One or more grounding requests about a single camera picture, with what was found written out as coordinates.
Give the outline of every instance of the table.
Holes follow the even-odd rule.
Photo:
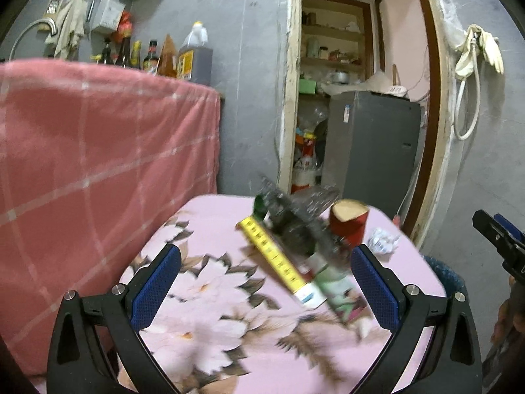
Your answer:
[[[349,393],[390,332],[374,320],[370,334],[360,340],[356,328],[340,325],[326,303],[314,312],[305,310],[235,230],[252,206],[249,197],[195,197],[154,234],[141,258],[153,259],[173,240],[183,269],[142,338],[168,376],[192,394]],[[364,238],[376,227],[397,232],[372,208]],[[445,296],[406,236],[384,265],[403,284]],[[121,281],[132,275],[128,268]],[[431,333],[432,328],[424,329],[395,391],[413,379]],[[129,383],[125,372],[119,380]]]

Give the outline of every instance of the pink wall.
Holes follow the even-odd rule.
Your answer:
[[[380,4],[385,42],[385,72],[397,65],[401,85],[412,101],[429,90],[429,52],[419,0],[383,0]]]

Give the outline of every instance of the metal screw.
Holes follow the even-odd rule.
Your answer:
[[[419,287],[409,284],[406,286],[406,291],[409,293],[409,295],[416,296],[419,295]]]
[[[114,295],[120,295],[122,294],[126,289],[126,286],[124,286],[124,284],[115,284],[112,288],[111,288],[111,293],[114,294]]]
[[[454,294],[454,297],[456,298],[456,300],[458,300],[460,302],[465,302],[465,299],[466,299],[465,295],[463,293],[461,293],[461,292],[456,292]]]
[[[77,293],[77,292],[75,292],[75,291],[67,291],[67,292],[64,294],[64,299],[65,299],[65,300],[71,300],[71,299],[74,298],[74,296],[75,296],[76,293]]]

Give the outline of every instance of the green box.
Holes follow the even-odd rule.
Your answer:
[[[316,82],[313,80],[299,79],[299,93],[316,94]]]

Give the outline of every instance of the plastic jug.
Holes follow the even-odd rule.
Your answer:
[[[178,53],[177,78],[209,86],[212,79],[213,50],[202,22],[195,22]]]

